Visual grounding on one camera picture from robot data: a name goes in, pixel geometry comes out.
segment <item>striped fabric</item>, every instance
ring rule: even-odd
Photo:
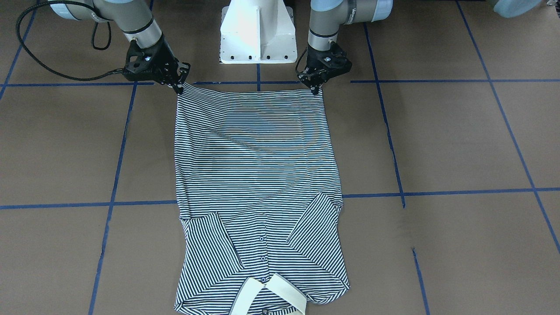
[[[289,281],[311,303],[349,289],[337,233],[338,169],[323,96],[184,86],[175,128],[186,254],[175,310],[229,314],[250,277]],[[296,309],[270,290],[248,314]]]

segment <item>light blue object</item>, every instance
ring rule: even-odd
[[[68,20],[79,21],[77,18],[75,18],[72,15],[72,13],[70,13],[70,10],[66,6],[66,4],[62,4],[62,3],[51,4],[50,8],[53,9],[54,13],[56,13],[58,16],[60,16],[62,18],[66,18]]]
[[[105,2],[110,2],[110,3],[129,3],[129,2],[133,2],[134,0],[105,0]]]
[[[386,19],[389,14],[391,14],[392,9],[393,0],[377,0],[377,4],[375,5],[374,18],[371,21],[373,22]]]
[[[311,0],[311,9],[325,12],[338,7],[344,0]]]
[[[494,12],[503,17],[522,15],[534,8],[541,0],[499,0],[494,6]]]

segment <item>gray surface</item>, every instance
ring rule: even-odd
[[[13,22],[30,3],[0,4],[0,26],[7,30],[0,34],[0,83],[17,51]],[[256,91],[254,65],[218,63],[220,12],[227,3],[156,0],[154,11],[177,57],[193,65],[189,82],[251,81],[198,86]],[[308,3],[298,1],[295,8],[299,52],[306,46]],[[460,5],[492,78],[559,78],[560,21],[554,8],[541,6],[506,20],[483,2]],[[74,75],[121,66],[128,47],[124,36],[114,27],[113,46],[96,52],[89,47],[91,28],[92,22],[63,20],[44,8],[27,43],[47,64]],[[454,1],[395,1],[389,18],[367,29],[382,80],[486,79]],[[99,44],[105,31],[101,26]],[[339,42],[348,50],[352,72],[329,81],[324,95],[347,196],[339,232],[352,289],[331,304],[309,305],[308,314],[426,314],[412,247],[433,315],[557,314],[560,255],[543,209],[560,234],[560,82],[494,83],[535,186],[553,190],[538,193],[543,209],[489,83],[382,83],[407,193],[403,209],[377,86],[350,83],[374,79],[363,25],[342,26]],[[294,66],[262,65],[260,79],[294,81]],[[70,81],[22,52],[8,83],[61,82]],[[113,76],[102,82],[125,80]],[[174,314],[185,245],[177,206],[125,204],[175,199],[176,96],[159,85],[137,87],[116,174],[132,90],[131,85],[5,88],[2,315],[88,313],[109,205],[113,217],[93,315]],[[116,203],[111,203],[115,175]],[[434,191],[444,196],[410,196]]]

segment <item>white mounting bracket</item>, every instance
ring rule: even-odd
[[[231,0],[222,9],[222,63],[292,63],[297,59],[293,9],[282,0]]]

